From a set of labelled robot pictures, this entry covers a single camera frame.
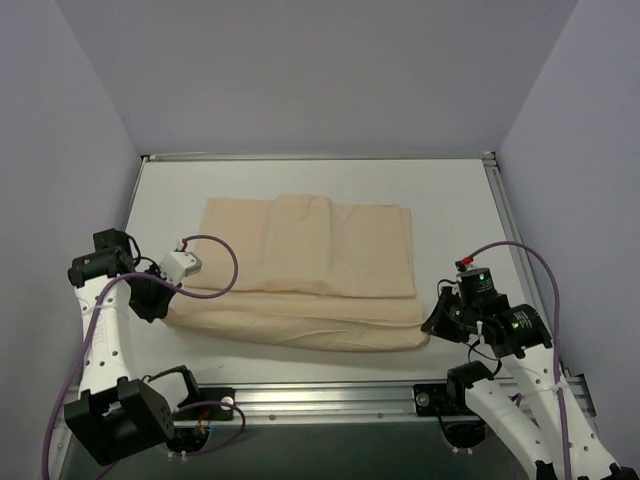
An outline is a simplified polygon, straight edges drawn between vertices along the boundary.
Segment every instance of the folded cloth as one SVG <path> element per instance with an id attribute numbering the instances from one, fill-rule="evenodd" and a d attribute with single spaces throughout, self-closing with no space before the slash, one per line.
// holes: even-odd
<path id="1" fill-rule="evenodd" d="M 333 351 L 406 350 L 428 341 L 420 332 L 408 209 L 309 195 L 215 198 L 199 233 L 233 247 L 238 281 L 218 299 L 174 297 L 168 325 Z M 232 275 L 226 251 L 199 241 L 195 253 L 203 270 L 186 286 L 198 293 L 224 288 Z"/>
<path id="2" fill-rule="evenodd" d="M 326 197 L 282 195 L 275 201 L 211 198 L 200 233 L 235 250 L 234 291 L 304 292 L 360 298 L 415 297 L 411 211 L 396 205 L 341 205 Z M 198 242 L 204 265 L 190 287 L 222 289 L 227 252 Z"/>

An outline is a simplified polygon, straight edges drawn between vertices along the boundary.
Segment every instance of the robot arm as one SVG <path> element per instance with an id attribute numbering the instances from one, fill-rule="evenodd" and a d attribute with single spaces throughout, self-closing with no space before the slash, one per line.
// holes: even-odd
<path id="1" fill-rule="evenodd" d="M 638 479 L 620 467 L 603 447 L 573 393 L 553 381 L 553 344 L 538 313 L 529 305 L 511 307 L 499 294 L 487 268 L 463 271 L 457 291 L 445 287 L 422 329 L 454 342 L 482 336 L 514 377 L 527 398 L 538 427 L 501 391 L 480 362 L 450 370 L 448 401 L 466 407 L 489 424 L 523 465 L 531 479 L 564 478 L 562 424 L 558 389 L 567 411 L 572 478 L 579 480 Z"/>
<path id="2" fill-rule="evenodd" d="M 164 318 L 174 291 L 149 278 L 113 285 L 102 305 L 101 292 L 117 276 L 134 272 L 129 237 L 108 230 L 94 235 L 96 251 L 77 258 L 69 269 L 82 311 L 83 332 L 99 308 L 91 346 L 85 356 L 79 399 L 64 406 L 67 425 L 100 465 L 108 465 L 173 438 L 172 414 L 198 401 L 197 383 L 184 366 L 146 380 L 138 378 L 129 335 L 129 307 L 151 322 Z M 172 285 L 200 271 L 201 261 L 183 251 L 170 252 L 148 274 Z"/>

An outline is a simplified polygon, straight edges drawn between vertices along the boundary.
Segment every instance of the gray wall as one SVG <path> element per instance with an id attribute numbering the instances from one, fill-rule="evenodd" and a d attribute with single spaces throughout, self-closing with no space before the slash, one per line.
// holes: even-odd
<path id="1" fill-rule="evenodd" d="M 27 479 L 80 345 L 66 270 L 122 224 L 139 159 L 53 1 L 0 2 L 0 71 L 0 478 Z"/>
<path id="2" fill-rule="evenodd" d="M 581 0 L 500 149 L 522 234 L 558 275 L 563 357 L 586 374 L 607 446 L 636 468 L 639 21 L 637 0 Z"/>
<path id="3" fill-rule="evenodd" d="M 575 0 L 58 0 L 142 153 L 479 154 Z"/>

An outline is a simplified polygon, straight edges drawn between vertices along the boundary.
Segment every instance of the towel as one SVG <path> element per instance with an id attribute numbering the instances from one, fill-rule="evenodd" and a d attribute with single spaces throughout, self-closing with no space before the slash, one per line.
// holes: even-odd
<path id="1" fill-rule="evenodd" d="M 333 351 L 417 348 L 422 305 L 413 281 L 411 212 L 326 197 L 212 198 L 200 233 L 235 250 L 239 277 L 213 300 L 177 296 L 168 325 L 236 340 Z M 228 253 L 198 241 L 202 271 L 185 282 L 213 293 L 232 275 Z"/>

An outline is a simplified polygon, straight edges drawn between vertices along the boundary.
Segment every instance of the screw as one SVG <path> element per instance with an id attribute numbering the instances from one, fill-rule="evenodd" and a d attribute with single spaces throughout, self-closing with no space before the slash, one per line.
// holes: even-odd
<path id="1" fill-rule="evenodd" d="M 234 402 L 233 402 L 233 398 L 231 398 L 231 397 L 222 397 L 222 399 L 221 399 L 220 401 L 221 401 L 222 403 L 228 403 L 229 405 L 233 405 L 233 403 L 234 403 Z M 224 407 L 224 406 L 221 406 L 221 407 L 220 407 L 220 409 L 221 409 L 221 410 L 225 410 L 225 411 L 227 411 L 227 410 L 231 410 L 231 408 L 229 408 L 229 407 Z"/>
<path id="2" fill-rule="evenodd" d="M 428 407 L 429 406 L 429 395 L 424 392 L 420 392 L 416 395 L 416 404 L 419 407 Z"/>

